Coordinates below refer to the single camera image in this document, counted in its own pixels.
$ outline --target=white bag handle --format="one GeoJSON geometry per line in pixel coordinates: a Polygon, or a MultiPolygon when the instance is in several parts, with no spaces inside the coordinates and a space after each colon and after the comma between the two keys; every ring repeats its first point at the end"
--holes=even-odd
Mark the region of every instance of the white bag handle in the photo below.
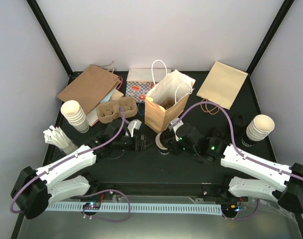
{"type": "Polygon", "coordinates": [[[187,83],[187,82],[182,82],[180,85],[178,85],[177,89],[176,89],[176,92],[175,92],[175,104],[177,103],[177,92],[178,92],[178,89],[180,88],[181,85],[183,84],[187,84],[188,86],[190,86],[190,92],[188,93],[188,95],[192,94],[192,85],[190,83],[187,83]]]}
{"type": "Polygon", "coordinates": [[[157,61],[161,61],[161,62],[162,62],[162,64],[163,64],[163,65],[165,66],[165,68],[166,68],[166,75],[168,74],[168,70],[167,70],[166,64],[165,64],[162,60],[155,60],[155,61],[152,63],[152,65],[151,65],[151,75],[152,75],[152,81],[153,81],[154,85],[156,85],[156,82],[155,82],[155,77],[153,76],[153,65],[154,65],[157,61]]]}

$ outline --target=red sticker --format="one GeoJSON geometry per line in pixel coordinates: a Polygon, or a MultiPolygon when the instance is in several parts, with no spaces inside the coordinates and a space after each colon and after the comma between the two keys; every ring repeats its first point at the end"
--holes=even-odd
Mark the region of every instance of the red sticker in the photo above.
{"type": "Polygon", "coordinates": [[[142,100],[142,101],[143,101],[145,98],[146,98],[145,95],[139,95],[139,96],[138,96],[138,99],[140,99],[140,100],[142,100]]]}
{"type": "Polygon", "coordinates": [[[132,86],[131,89],[133,91],[139,91],[140,90],[140,87],[139,86],[132,86]]]}

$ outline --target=gray wall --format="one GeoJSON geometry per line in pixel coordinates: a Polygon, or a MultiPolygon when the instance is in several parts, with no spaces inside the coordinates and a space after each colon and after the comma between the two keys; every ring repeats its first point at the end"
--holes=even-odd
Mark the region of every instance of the gray wall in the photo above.
{"type": "Polygon", "coordinates": [[[0,239],[16,222],[9,205],[20,170],[44,159],[42,132],[55,123],[67,79],[26,1],[0,0],[0,239]]]}
{"type": "Polygon", "coordinates": [[[73,70],[150,68],[156,59],[179,70],[214,61],[246,70],[283,0],[38,2],[73,70]]]}
{"type": "Polygon", "coordinates": [[[295,1],[252,75],[277,160],[303,164],[303,0],[295,1]]]}

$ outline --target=white perforated rail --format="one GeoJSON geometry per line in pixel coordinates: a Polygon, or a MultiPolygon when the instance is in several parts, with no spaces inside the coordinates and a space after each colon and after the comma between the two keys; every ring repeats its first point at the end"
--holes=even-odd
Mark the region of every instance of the white perforated rail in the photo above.
{"type": "MultiPolygon", "coordinates": [[[[58,202],[49,206],[47,211],[81,212],[85,202],[58,202]]],[[[176,214],[210,214],[222,215],[221,205],[208,204],[154,204],[131,203],[132,213],[176,213],[176,214]]],[[[127,203],[102,203],[101,208],[88,209],[86,212],[127,213],[127,203]]]]}

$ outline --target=blue wire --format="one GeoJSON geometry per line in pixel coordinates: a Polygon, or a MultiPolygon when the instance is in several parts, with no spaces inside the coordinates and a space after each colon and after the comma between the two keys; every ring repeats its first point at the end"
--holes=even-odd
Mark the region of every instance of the blue wire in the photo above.
{"type": "Polygon", "coordinates": [[[145,115],[145,110],[143,110],[143,113],[141,113],[141,112],[139,111],[139,106],[140,106],[141,104],[145,104],[145,102],[142,101],[142,102],[140,102],[140,103],[137,105],[138,113],[139,113],[141,116],[144,116],[144,115],[145,115]]]}

